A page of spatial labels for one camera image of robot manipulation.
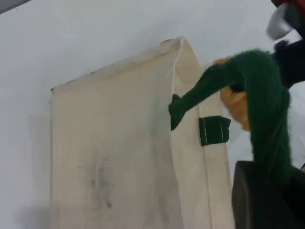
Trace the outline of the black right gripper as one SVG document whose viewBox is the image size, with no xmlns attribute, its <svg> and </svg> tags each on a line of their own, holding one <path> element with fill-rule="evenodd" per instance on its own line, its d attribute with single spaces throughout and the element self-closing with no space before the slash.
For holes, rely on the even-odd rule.
<svg viewBox="0 0 305 229">
<path fill-rule="evenodd" d="M 290 88 L 305 80 L 305 5 L 303 3 L 275 3 L 267 25 L 267 35 L 277 43 L 273 56 L 279 65 L 282 83 Z M 280 40 L 292 30 L 301 40 L 289 43 Z"/>
</svg>

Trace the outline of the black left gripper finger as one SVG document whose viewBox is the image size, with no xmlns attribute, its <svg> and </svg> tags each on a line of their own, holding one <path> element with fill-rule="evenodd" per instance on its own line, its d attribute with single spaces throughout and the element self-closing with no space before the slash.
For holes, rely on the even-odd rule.
<svg viewBox="0 0 305 229">
<path fill-rule="evenodd" d="M 305 173 L 294 168 L 291 185 L 283 193 L 264 178 L 254 162 L 238 161 L 232 208 L 237 229 L 303 229 Z"/>
</svg>

